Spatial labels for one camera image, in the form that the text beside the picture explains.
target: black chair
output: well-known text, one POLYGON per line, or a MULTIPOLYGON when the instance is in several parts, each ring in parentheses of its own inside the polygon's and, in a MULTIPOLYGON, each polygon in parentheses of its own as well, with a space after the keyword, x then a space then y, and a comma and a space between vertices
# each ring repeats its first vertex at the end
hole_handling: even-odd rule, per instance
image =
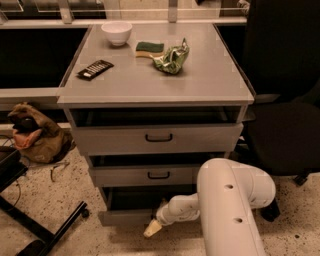
POLYGON ((319 13, 318 0, 251 1, 241 63, 257 93, 243 132, 251 160, 299 185, 320 171, 319 13), (259 104, 266 94, 276 99, 259 104))
MULTIPOLYGON (((0 193, 27 171, 28 168, 20 162, 18 150, 12 147, 0 147, 0 193)), ((30 243, 18 256, 47 255, 80 214, 88 217, 86 206, 85 202, 81 202, 59 230, 53 234, 0 195, 0 209, 39 238, 30 243)))

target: cabinet top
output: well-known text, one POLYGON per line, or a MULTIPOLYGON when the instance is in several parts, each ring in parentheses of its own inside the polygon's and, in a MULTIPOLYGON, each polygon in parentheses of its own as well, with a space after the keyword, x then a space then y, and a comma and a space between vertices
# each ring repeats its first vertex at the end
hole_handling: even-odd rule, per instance
POLYGON ((94 25, 64 87, 58 104, 243 105, 253 96, 212 24, 135 24, 127 44, 112 46, 94 25), (182 44, 190 52, 177 75, 157 70, 152 59, 135 56, 138 42, 164 43, 165 49, 182 44), (96 60, 114 64, 91 81, 77 72, 96 60))

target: brown bag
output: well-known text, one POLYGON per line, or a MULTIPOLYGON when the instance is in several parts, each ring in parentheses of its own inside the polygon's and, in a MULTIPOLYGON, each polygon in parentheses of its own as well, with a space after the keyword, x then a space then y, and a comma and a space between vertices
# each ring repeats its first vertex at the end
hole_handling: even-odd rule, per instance
POLYGON ((14 106, 8 114, 13 126, 15 147, 33 162, 53 163, 62 160, 72 147, 72 136, 27 103, 14 106), (23 130, 21 120, 34 120, 33 129, 23 130))

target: floor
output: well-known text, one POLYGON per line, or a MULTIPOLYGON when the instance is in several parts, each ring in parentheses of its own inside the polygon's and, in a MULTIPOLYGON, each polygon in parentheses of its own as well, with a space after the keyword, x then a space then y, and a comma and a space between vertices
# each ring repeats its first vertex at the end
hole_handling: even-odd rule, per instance
MULTIPOLYGON (((51 232, 57 231, 81 201, 88 204, 90 216, 79 217, 53 248, 53 256, 194 256, 206 255, 199 222, 164 227, 147 239, 145 226, 103 227, 98 212, 106 206, 87 172, 87 164, 77 148, 65 160, 66 168, 30 169, 20 177, 21 198, 17 207, 51 232)), ((267 255, 320 255, 320 176, 312 175, 297 188, 291 177, 274 178, 281 215, 270 223, 255 212, 256 223, 267 255)), ((13 183, 1 195, 14 204, 19 187, 13 183)), ((36 239, 13 219, 0 211, 1 256, 13 256, 36 239)))

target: candy bar wrapper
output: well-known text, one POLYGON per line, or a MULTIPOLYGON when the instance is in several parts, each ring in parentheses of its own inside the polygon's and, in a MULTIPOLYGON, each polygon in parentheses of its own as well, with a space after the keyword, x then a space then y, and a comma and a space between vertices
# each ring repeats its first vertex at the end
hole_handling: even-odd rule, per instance
POLYGON ((184 38, 181 46, 170 47, 161 57, 154 57, 153 63, 157 69, 170 74, 177 74, 189 55, 189 46, 184 38))

